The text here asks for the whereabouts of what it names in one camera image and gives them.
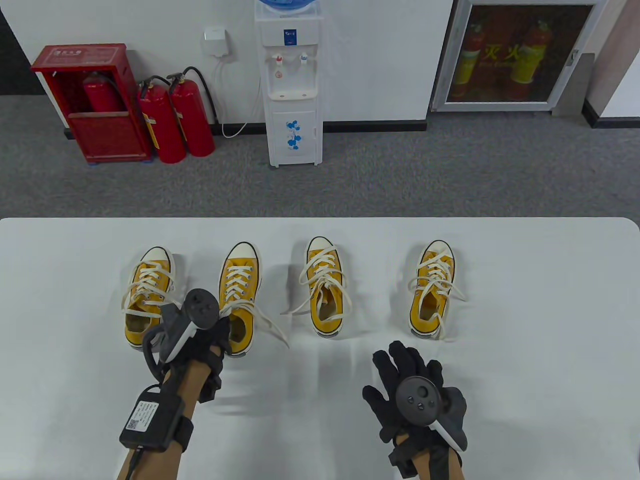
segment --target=white table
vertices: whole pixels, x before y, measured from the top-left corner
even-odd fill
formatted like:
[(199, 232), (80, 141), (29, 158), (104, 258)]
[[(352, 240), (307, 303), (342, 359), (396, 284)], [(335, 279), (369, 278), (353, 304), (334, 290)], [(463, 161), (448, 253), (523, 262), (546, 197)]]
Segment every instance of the white table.
[[(355, 304), (335, 340), (282, 317), (307, 241), (340, 247)], [(452, 343), (406, 326), (420, 249), (456, 252)], [(183, 255), (189, 288), (216, 292), (237, 242), (262, 254), (259, 306), (291, 350), (258, 332), (196, 408), (183, 479), (398, 477), (362, 400), (373, 351), (400, 339), (435, 356), (467, 398), (475, 480), (640, 477), (640, 235), (624, 219), (5, 219), (0, 221), (0, 479), (109, 479), (118, 435), (153, 383), (123, 335), (129, 265), (150, 246)]]

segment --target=carpet floor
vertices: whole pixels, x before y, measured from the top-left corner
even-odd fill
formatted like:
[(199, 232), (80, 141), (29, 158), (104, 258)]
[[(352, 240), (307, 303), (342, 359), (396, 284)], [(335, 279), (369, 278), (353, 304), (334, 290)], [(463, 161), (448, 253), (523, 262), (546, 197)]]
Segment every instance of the carpet floor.
[(319, 166), (269, 166), (263, 135), (204, 159), (89, 167), (47, 97), (0, 97), (0, 217), (624, 216), (640, 131), (546, 113), (429, 115), (426, 132), (327, 134)]

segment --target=yellow sneaker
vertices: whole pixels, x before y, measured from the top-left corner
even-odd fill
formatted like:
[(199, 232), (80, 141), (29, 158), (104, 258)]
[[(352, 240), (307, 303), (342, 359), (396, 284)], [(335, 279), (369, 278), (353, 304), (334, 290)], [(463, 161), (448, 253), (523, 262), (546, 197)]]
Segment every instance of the yellow sneaker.
[(282, 330), (255, 305), (261, 282), (257, 249), (249, 242), (240, 242), (233, 247), (220, 272), (220, 316), (230, 319), (231, 356), (244, 356), (249, 351), (257, 319), (263, 320), (288, 345)]
[(299, 312), (309, 302), (316, 333), (321, 337), (334, 337), (342, 329), (342, 320), (347, 313), (345, 301), (351, 309), (338, 250), (326, 238), (316, 237), (309, 242), (305, 260), (307, 264), (298, 281), (301, 285), (308, 285), (309, 298), (289, 313)]
[(133, 348), (140, 350), (145, 333), (160, 324), (160, 305), (177, 304), (171, 296), (175, 290), (174, 283), (175, 262), (166, 248), (151, 248), (135, 266), (122, 297), (124, 334)]
[(417, 276), (408, 286), (413, 292), (409, 327), (414, 334), (423, 338), (444, 338), (451, 289), (464, 300), (462, 292), (453, 284), (455, 273), (456, 260), (451, 247), (442, 240), (431, 242), (422, 252)]

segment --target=red fire extinguisher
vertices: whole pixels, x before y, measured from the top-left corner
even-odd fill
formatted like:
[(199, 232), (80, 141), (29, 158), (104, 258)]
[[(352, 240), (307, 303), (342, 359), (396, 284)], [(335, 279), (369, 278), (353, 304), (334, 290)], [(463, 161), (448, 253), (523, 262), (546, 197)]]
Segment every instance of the red fire extinguisher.
[(509, 100), (523, 102), (529, 98), (534, 75), (552, 38), (549, 24), (544, 20), (539, 20), (529, 29), (507, 80), (506, 96)]
[(169, 94), (175, 114), (182, 126), (189, 152), (194, 157), (207, 157), (214, 152), (216, 144), (213, 141), (213, 134), (202, 103), (200, 89), (194, 81), (187, 80), (184, 77), (190, 70), (194, 70), (200, 76), (215, 115), (215, 107), (213, 106), (207, 83), (204, 81), (200, 71), (195, 67), (188, 67), (181, 74), (167, 76), (168, 79), (172, 80)]
[(91, 73), (84, 79), (83, 88), (94, 112), (126, 110), (118, 87), (109, 77)]
[(456, 71), (453, 74), (451, 97), (460, 99), (467, 93), (471, 75), (474, 73), (483, 45), (484, 31), (482, 29), (482, 25), (470, 25), (462, 43), (462, 50), (460, 51)]
[(178, 163), (187, 156), (182, 132), (169, 99), (169, 91), (162, 85), (154, 85), (154, 79), (169, 84), (157, 76), (144, 80), (138, 90), (138, 102), (160, 161)]

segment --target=hand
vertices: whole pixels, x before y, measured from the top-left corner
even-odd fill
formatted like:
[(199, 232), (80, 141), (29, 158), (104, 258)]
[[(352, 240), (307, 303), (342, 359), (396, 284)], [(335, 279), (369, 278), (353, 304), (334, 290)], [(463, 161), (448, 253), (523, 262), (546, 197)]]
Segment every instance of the hand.
[(208, 330), (198, 330), (193, 338), (188, 339), (180, 353), (175, 357), (174, 362), (186, 364), (190, 360), (197, 360), (207, 364), (211, 373), (200, 392), (200, 403), (213, 400), (216, 391), (222, 387), (220, 372), (222, 371), (222, 360), (231, 353), (229, 344), (230, 335), (229, 317), (222, 317), (216, 324)]
[(436, 431), (427, 427), (418, 427), (406, 420), (396, 404), (396, 390), (400, 383), (410, 376), (421, 376), (434, 383), (438, 389), (444, 404), (442, 416), (453, 424), (455, 428), (462, 430), (464, 414), (467, 411), (467, 402), (457, 388), (443, 388), (442, 365), (436, 360), (431, 360), (425, 365), (420, 353), (415, 348), (406, 348), (402, 342), (395, 341), (389, 345), (389, 353), (379, 350), (373, 354), (373, 363), (378, 368), (382, 384), (387, 391), (388, 400), (376, 388), (367, 385), (362, 389), (362, 397), (367, 401), (373, 413), (380, 422), (380, 439), (389, 443), (400, 435), (408, 435), (409, 438), (418, 440), (425, 450), (431, 452), (432, 460), (447, 458), (449, 445)]

